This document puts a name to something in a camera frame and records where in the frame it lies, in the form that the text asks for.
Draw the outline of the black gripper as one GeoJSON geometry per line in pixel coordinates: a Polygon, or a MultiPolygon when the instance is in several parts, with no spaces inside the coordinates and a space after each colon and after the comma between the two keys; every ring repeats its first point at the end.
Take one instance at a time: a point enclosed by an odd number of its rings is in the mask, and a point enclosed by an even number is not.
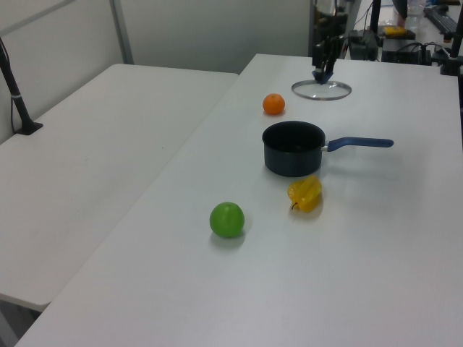
{"type": "Polygon", "coordinates": [[[344,34],[344,15],[328,16],[320,14],[316,20],[316,43],[313,48],[314,77],[330,78],[334,64],[341,52],[341,37],[344,34]]]}

